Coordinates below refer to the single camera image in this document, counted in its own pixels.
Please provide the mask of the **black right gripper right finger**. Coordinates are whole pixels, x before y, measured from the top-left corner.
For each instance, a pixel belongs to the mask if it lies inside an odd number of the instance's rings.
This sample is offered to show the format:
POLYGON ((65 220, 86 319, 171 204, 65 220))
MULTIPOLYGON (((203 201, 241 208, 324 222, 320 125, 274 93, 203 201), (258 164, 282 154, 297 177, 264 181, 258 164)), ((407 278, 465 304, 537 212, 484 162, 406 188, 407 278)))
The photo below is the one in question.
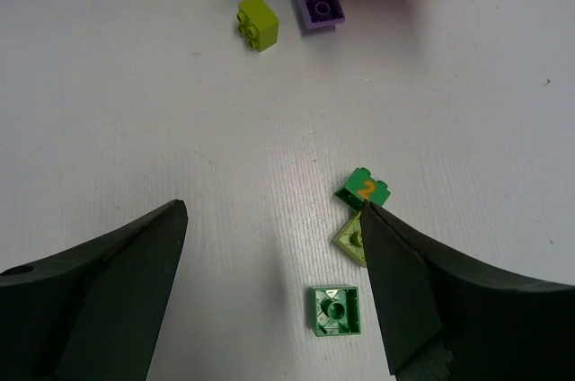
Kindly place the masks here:
POLYGON ((371 202, 360 226, 391 375, 573 379, 573 286, 479 261, 371 202))

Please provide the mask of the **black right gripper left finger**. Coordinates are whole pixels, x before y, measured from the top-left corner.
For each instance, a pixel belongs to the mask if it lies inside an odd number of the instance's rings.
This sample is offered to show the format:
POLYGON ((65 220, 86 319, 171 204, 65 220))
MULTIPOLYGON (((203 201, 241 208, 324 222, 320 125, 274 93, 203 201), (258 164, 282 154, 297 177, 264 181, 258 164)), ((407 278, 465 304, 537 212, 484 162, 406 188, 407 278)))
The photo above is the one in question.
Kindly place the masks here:
POLYGON ((188 224, 172 200, 1 274, 3 380, 144 380, 188 224))

